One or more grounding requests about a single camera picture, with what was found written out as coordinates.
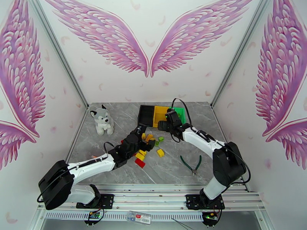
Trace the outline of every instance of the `pink feather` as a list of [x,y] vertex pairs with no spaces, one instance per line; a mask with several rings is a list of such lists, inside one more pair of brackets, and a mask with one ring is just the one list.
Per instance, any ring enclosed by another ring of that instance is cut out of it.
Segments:
[[208,48],[241,19],[250,1],[220,0],[178,17],[150,60],[150,76],[157,70],[177,69]]
[[5,121],[0,121],[0,170],[12,159],[17,159],[17,151],[22,143],[30,141],[36,143],[35,139],[23,128]]
[[44,116],[43,68],[36,29],[25,0],[14,1],[0,34],[0,52],[0,81],[5,98],[18,123],[39,137],[35,122]]
[[148,76],[148,59],[129,26],[119,16],[75,0],[46,0],[60,22],[98,54],[119,68]]
[[289,0],[274,0],[273,15],[264,27],[258,65],[257,115],[269,135],[287,118],[306,79],[307,38]]
[[267,138],[277,140],[286,149],[287,159],[292,159],[303,169],[307,168],[307,118],[298,119],[279,127]]

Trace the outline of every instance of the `black cable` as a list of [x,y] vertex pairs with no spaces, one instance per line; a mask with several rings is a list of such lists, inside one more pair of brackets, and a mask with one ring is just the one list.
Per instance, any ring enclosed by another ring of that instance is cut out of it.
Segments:
[[179,98],[175,98],[175,99],[173,99],[173,102],[172,102],[172,108],[173,108],[173,106],[174,106],[174,102],[175,102],[175,100],[180,100],[180,101],[181,101],[181,103],[184,105],[185,110],[186,110],[187,115],[188,115],[189,124],[190,124],[190,127],[191,127],[191,129],[192,129],[192,121],[191,121],[191,117],[190,117],[190,114],[189,114],[188,107],[186,106],[185,102],[183,102],[183,100],[181,100],[181,99],[179,99]]
[[179,139],[179,141],[176,141],[176,140],[174,139],[174,137],[173,137],[173,134],[170,134],[170,136],[171,136],[171,138],[172,138],[176,143],[180,143],[180,139]]
[[66,170],[66,171],[64,171],[63,173],[61,173],[59,176],[57,176],[43,191],[42,191],[42,193],[38,196],[38,198],[37,198],[37,202],[39,202],[39,203],[42,203],[42,202],[44,202],[43,200],[39,200],[40,198],[41,198],[41,196],[43,195],[43,193],[45,193],[46,192],[46,190],[57,180],[57,179],[59,179],[61,176],[63,176],[65,173],[67,173],[67,172],[69,172],[69,171],[71,171],[71,170],[73,170],[73,169],[75,169],[75,168],[77,168],[77,166],[74,166],[74,167],[72,167],[72,168],[70,168],[70,169],[68,169],[68,170]]
[[241,159],[240,156],[238,156],[236,153],[234,153],[232,150],[230,150],[229,148],[225,147],[224,145],[222,145],[221,143],[217,142],[217,144],[219,144],[220,146],[222,146],[224,149],[230,151],[232,154],[234,154],[237,158],[239,158],[242,163],[245,165],[247,171],[248,171],[248,179],[246,181],[243,182],[233,182],[231,183],[231,185],[233,184],[246,184],[247,182],[249,182],[251,180],[251,170],[249,169],[249,167],[247,166],[247,164],[245,163],[245,161],[243,159]]
[[[104,150],[105,150],[106,153],[107,153],[107,150],[106,150],[106,143],[108,143],[109,145],[111,145],[111,146],[113,146],[113,147],[114,147],[114,145],[113,145],[112,143],[110,143],[110,142],[105,142],[105,143],[103,144]],[[107,157],[102,158],[102,160],[105,160],[105,159],[107,159],[108,157],[109,157],[109,154],[107,153]],[[95,159],[90,160],[90,161],[95,161],[94,163],[97,163],[97,162],[100,162],[101,159],[96,159],[96,158],[95,158]],[[75,168],[77,168],[77,167],[82,167],[82,165],[86,165],[86,164],[89,165],[89,162],[90,162],[90,161],[85,162],[85,163],[80,164],[80,165],[77,165],[77,166],[74,166],[74,167],[72,167],[72,168],[70,168],[70,169],[64,171],[63,173],[61,173],[61,174],[60,174],[59,176],[57,176],[53,181],[51,181],[51,183],[42,191],[42,193],[38,196],[38,198],[37,198],[36,201],[37,201],[38,203],[44,202],[43,200],[40,200],[40,198],[42,197],[43,193],[45,193],[46,190],[47,190],[57,179],[59,179],[59,178],[60,178],[61,176],[63,176],[65,173],[67,173],[67,172],[69,172],[69,171],[71,171],[71,170],[73,170],[73,169],[75,169]]]

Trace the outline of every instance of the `white wall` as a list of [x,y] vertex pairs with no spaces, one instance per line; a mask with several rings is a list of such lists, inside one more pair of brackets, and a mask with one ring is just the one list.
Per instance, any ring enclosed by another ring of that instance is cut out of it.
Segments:
[[[293,3],[296,14],[299,13],[307,25],[307,0],[293,0]],[[244,160],[249,165],[252,172],[249,186],[251,190],[261,193],[275,229],[306,229],[307,170],[292,162],[291,157],[287,160],[282,143],[276,140],[266,142],[267,136],[262,137],[266,121],[256,115],[257,66],[260,62],[264,24],[267,23],[272,9],[273,1],[263,14],[249,42],[249,49],[244,51],[229,81],[232,85],[223,92],[215,111],[229,140],[238,144]],[[304,83],[284,123],[307,116],[306,90],[307,82]]]
[[[165,32],[182,14],[218,0],[77,0],[121,17],[135,34],[150,60]],[[243,18],[187,64],[168,73],[145,77],[109,63],[62,24],[45,0],[40,3],[72,67],[82,91],[92,102],[156,102],[181,97],[211,101],[259,3],[252,0]]]
[[[1,0],[1,30],[14,0]],[[76,128],[85,111],[36,15],[29,6],[40,43],[45,90],[45,116],[36,122],[36,143],[26,141],[17,160],[0,170],[0,229],[28,229],[38,204],[38,182],[47,170],[68,153]],[[18,124],[0,91],[0,120]]]

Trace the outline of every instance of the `label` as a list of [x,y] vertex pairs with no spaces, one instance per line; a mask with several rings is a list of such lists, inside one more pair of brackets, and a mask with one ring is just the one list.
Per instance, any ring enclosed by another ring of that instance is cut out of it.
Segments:
[[136,215],[135,216],[135,222],[150,224],[150,219],[151,217],[147,215]]

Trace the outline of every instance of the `black mounting plate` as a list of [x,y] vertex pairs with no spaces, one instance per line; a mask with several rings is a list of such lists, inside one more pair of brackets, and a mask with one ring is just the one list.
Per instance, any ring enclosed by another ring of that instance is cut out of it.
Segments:
[[187,194],[185,196],[186,206],[189,210],[222,210],[225,209],[222,195],[219,195],[212,203],[203,205],[199,194]]
[[[114,195],[113,194],[100,194],[100,200],[98,204],[95,207],[91,207],[90,209],[112,209],[113,207],[113,201],[114,201]],[[86,209],[84,205],[80,202],[77,203],[76,208],[80,209]]]

